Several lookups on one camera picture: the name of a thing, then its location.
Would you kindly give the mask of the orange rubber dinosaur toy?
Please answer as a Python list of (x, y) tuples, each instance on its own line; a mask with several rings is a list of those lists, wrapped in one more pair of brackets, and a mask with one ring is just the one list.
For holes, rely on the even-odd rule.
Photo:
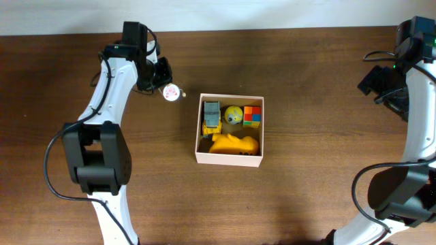
[(260, 148), (258, 141), (250, 136), (238, 138), (231, 134), (214, 134), (212, 141), (208, 152), (213, 154), (256, 155)]

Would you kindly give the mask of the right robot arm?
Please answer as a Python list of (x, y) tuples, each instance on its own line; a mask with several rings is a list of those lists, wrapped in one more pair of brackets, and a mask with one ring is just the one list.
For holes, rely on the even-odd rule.
[(374, 66), (358, 84), (407, 123), (403, 157), (360, 170), (352, 182), (358, 215), (323, 244), (383, 244), (391, 235), (435, 222), (435, 20), (414, 16), (396, 28), (393, 52), (373, 51)]

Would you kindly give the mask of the wooden pig rattle drum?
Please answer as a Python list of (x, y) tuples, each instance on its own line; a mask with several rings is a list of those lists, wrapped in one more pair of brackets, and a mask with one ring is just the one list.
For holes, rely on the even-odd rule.
[(159, 92), (166, 101), (174, 102), (181, 98), (186, 98), (187, 94), (183, 89), (179, 88), (173, 83), (169, 83), (162, 88), (159, 88)]

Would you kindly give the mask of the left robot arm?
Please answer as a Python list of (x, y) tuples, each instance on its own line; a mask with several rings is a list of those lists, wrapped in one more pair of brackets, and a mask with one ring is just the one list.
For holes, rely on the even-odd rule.
[(70, 178), (95, 208), (105, 244), (140, 242), (127, 204), (132, 162), (121, 122), (133, 89), (153, 95), (172, 82), (157, 38), (147, 38), (151, 33), (140, 22), (124, 22), (122, 38), (99, 54), (99, 81), (88, 106), (60, 133)]

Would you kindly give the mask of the yellow grey toy ball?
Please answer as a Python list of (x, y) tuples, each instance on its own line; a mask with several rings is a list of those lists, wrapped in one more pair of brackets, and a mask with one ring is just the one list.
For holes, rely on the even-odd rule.
[(243, 121), (243, 110), (235, 105), (229, 106), (224, 112), (224, 119), (230, 125), (237, 125)]

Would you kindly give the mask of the yellow grey toy truck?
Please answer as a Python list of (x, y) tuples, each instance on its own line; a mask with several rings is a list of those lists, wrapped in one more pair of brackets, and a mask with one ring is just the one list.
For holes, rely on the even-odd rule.
[(221, 107), (218, 101), (205, 101), (203, 110), (202, 135), (205, 138), (221, 134)]

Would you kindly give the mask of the colourful puzzle cube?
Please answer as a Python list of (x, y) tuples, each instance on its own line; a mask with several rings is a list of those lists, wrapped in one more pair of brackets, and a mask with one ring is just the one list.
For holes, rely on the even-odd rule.
[(245, 106), (243, 108), (243, 127), (258, 129), (262, 121), (260, 106)]

